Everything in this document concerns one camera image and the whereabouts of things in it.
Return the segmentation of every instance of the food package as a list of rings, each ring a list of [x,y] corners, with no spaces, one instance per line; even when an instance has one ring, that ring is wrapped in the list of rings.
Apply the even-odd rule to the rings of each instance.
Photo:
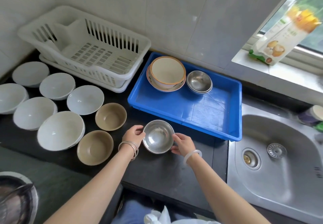
[[[320,24],[313,12],[294,5],[251,47],[249,56],[274,65]]]

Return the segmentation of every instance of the sink drain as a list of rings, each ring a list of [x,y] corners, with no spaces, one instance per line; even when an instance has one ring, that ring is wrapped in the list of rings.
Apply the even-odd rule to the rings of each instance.
[[[260,157],[255,150],[251,148],[244,149],[242,151],[242,157],[243,157],[244,164],[249,169],[257,170],[260,168],[260,164],[261,164]]]
[[[270,144],[267,147],[267,152],[273,158],[279,158],[279,159],[283,158],[287,153],[286,149],[278,143]]]

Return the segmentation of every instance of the sink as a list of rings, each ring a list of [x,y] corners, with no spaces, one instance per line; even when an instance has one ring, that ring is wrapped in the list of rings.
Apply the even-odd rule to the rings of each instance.
[[[323,223],[323,146],[314,139],[318,132],[245,104],[242,132],[241,141],[229,142],[228,185],[251,204],[306,223]]]

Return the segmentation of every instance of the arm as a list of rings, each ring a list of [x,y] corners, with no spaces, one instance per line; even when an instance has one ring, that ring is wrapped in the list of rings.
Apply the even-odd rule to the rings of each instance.
[[[145,137],[139,129],[142,125],[131,127],[122,141],[132,141],[138,147]],[[69,201],[58,209],[45,224],[97,224],[117,189],[124,172],[133,157],[133,148],[123,144],[120,151],[108,164]]]
[[[173,153],[185,156],[195,150],[189,136],[176,133],[173,138],[178,144],[172,147]],[[223,224],[270,224],[255,208],[233,191],[200,155],[193,154],[188,158],[187,163],[193,169],[215,216]]]

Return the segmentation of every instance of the person's left hand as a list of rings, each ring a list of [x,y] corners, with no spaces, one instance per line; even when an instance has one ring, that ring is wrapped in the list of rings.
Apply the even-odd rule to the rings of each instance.
[[[122,141],[131,141],[137,145],[139,148],[141,141],[145,137],[146,133],[140,131],[143,128],[143,125],[134,125],[126,131],[122,137]]]

